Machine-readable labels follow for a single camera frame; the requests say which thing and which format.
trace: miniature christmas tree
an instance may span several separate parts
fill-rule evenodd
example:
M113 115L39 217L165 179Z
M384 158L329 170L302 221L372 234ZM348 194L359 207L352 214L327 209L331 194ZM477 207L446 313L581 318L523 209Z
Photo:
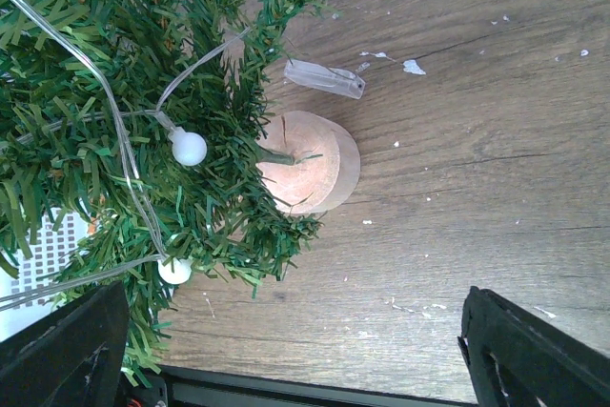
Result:
M139 179L126 175L100 81L10 0L0 0L0 267L17 276L15 252L31 256L43 215L61 209L56 227L74 211L94 219L97 230L70 254L60 283L144 259L158 253L158 243L208 276L254 287L266 275L280 279L319 223L279 212L256 166L294 162L256 144L268 110L264 71L283 54L288 21L308 7L319 12L325 0L261 0L254 19L241 10L244 0L26 1L107 78ZM174 159L157 101L227 31L247 32L237 62L220 53L163 105L169 123L205 137L205 160L185 167ZM157 243L133 189L148 196ZM140 368L156 369L167 325L157 313L170 307L173 288L156 262L135 264L62 293L71 300L100 282L123 281L132 313L124 372L133 382L142 378Z

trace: wooden tree base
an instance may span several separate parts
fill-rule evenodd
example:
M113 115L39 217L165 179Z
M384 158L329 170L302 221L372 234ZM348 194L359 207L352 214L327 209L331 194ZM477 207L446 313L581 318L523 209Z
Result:
M258 164L280 211L323 213L352 194L360 176L360 153L342 127L313 113L288 112L272 119L265 131L267 138L258 141L261 147L300 161L293 166Z

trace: artificial christmas tree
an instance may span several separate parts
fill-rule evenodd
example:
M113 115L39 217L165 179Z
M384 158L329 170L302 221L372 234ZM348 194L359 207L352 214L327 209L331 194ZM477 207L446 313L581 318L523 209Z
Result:
M25 1L103 76L25 7L0 0L0 267L18 275L14 254L31 256L51 209L61 209L55 227L68 211L94 219L56 278L59 289L88 283L60 299L123 280L124 372L135 381L163 348L157 313L173 288L163 278L186 266L186 276L229 275L255 288L266 275L280 279L315 236L319 222L280 212L256 166L291 158L256 140L267 119L264 71L283 53L287 22L325 0L262 0L255 19L244 0ZM230 30L244 42L237 63L219 53L195 67L222 51Z

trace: white plastic basket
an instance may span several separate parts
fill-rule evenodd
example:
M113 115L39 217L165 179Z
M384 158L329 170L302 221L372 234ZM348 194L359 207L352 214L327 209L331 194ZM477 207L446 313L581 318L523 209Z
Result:
M30 247L33 254L31 259L26 260L21 251L15 254L19 262L18 279L10 277L0 269L0 297L48 286L51 283L48 278L39 278L66 266L68 253L76 248L78 240L87 236L89 223L77 213L68 213L56 233L52 227L49 218L45 216L43 228L38 231L38 245ZM39 298L0 312L0 341L48 315L52 308L52 304L46 303L48 300L48 297Z

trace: wooden floor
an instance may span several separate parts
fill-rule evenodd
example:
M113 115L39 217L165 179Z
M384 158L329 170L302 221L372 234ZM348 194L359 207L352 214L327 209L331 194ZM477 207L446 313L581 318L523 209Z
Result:
M610 354L610 0L330 3L338 19L287 36L304 60L369 61L363 98L287 84L279 65L268 95L354 136L356 192L256 300L237 282L181 288L166 362L474 401L456 343L471 285Z

